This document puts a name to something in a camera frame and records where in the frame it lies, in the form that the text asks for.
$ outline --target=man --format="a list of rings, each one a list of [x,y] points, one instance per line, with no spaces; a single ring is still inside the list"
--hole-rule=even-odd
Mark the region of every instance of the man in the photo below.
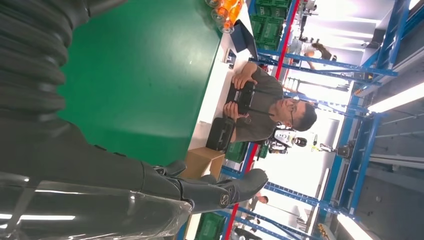
[[[278,123],[304,132],[317,120],[315,108],[304,101],[283,98],[283,88],[275,77],[270,76],[255,63],[248,62],[241,73],[232,78],[234,87],[243,89],[247,82],[253,82],[255,92],[250,107],[254,110],[240,115],[237,103],[228,102],[223,114],[235,121],[231,142],[255,142],[271,136]]]
[[[244,230],[240,227],[236,227],[234,229],[234,233],[235,234],[232,236],[231,240],[239,240],[240,237],[242,237],[242,236],[244,237],[245,240],[262,240],[262,238],[254,235],[253,233],[251,233],[247,230]]]
[[[256,204],[260,202],[261,204],[267,204],[269,202],[269,199],[267,196],[262,196],[261,192],[256,193],[254,197],[251,199],[251,203],[249,204],[250,210],[253,212],[256,208]]]

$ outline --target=green workbench surface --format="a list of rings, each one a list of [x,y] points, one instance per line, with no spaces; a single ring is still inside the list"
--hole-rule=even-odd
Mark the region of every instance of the green workbench surface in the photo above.
[[[108,151],[183,160],[220,42],[210,11],[204,0],[130,0],[78,28],[60,115]]]

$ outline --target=gray t-shirt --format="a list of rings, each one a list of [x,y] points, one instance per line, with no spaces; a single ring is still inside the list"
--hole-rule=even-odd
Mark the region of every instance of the gray t-shirt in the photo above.
[[[257,81],[250,108],[263,113],[249,111],[249,117],[239,118],[235,124],[236,142],[256,142],[269,138],[277,123],[267,115],[270,106],[283,97],[283,87],[275,77],[257,67],[252,78]]]
[[[254,196],[251,198],[251,203],[249,199],[249,200],[240,202],[239,206],[253,212],[256,208],[256,205],[258,204],[258,201],[259,201],[259,198],[257,196]]]

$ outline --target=orange bottle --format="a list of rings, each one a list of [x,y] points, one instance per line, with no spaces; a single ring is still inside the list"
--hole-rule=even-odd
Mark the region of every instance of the orange bottle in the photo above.
[[[220,0],[220,5],[212,10],[212,18],[218,23],[224,23],[230,10],[237,4],[238,0]]]
[[[225,34],[232,34],[234,32],[234,24],[239,18],[240,11],[242,10],[244,0],[238,0],[237,4],[231,8],[228,13],[228,18],[226,21],[219,26],[219,30]]]

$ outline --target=white ceiling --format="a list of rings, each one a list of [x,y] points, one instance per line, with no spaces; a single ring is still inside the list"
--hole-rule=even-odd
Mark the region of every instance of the white ceiling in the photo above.
[[[395,0],[316,0],[316,13],[306,22],[304,36],[320,39],[329,48],[364,49]],[[357,58],[358,52],[352,53]],[[341,62],[355,62],[340,59]]]

